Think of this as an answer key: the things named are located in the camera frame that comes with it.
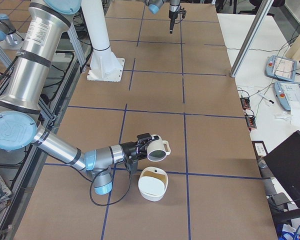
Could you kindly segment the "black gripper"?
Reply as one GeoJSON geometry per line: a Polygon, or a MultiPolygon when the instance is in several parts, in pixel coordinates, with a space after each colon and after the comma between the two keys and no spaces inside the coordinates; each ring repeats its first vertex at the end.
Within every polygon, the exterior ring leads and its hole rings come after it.
{"type": "Polygon", "coordinates": [[[175,25],[175,20],[177,18],[177,11],[178,11],[178,5],[177,4],[170,4],[169,5],[169,14],[168,17],[170,19],[170,24],[169,24],[169,33],[173,33],[174,25],[175,25]]]}
{"type": "Polygon", "coordinates": [[[152,136],[149,133],[143,133],[137,135],[136,142],[125,142],[121,143],[120,146],[123,150],[125,162],[134,163],[143,159],[148,158],[148,153],[146,150],[138,151],[137,148],[145,147],[149,142],[152,141],[152,136]]]}

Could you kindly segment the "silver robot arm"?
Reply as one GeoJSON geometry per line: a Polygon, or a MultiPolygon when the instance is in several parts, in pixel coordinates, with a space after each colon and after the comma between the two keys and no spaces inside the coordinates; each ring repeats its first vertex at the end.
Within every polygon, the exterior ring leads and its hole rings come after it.
{"type": "Polygon", "coordinates": [[[34,145],[49,156],[87,175],[94,191],[112,190],[111,165],[124,163],[128,171],[148,156],[148,145],[158,139],[144,133],[126,142],[82,152],[38,123],[39,98],[61,35],[70,29],[74,14],[82,10],[92,46],[92,72],[117,73],[123,61],[111,51],[103,5],[99,0],[33,0],[32,20],[17,52],[16,67],[7,91],[0,96],[0,149],[18,150],[34,145]]]}
{"type": "MultiPolygon", "coordinates": [[[[146,0],[145,5],[148,7],[152,14],[158,13],[160,8],[164,5],[166,0],[146,0]]],[[[168,17],[170,19],[169,24],[169,33],[172,34],[174,30],[174,26],[176,23],[176,19],[181,10],[181,5],[179,0],[170,0],[169,1],[169,14],[168,17]]]]}

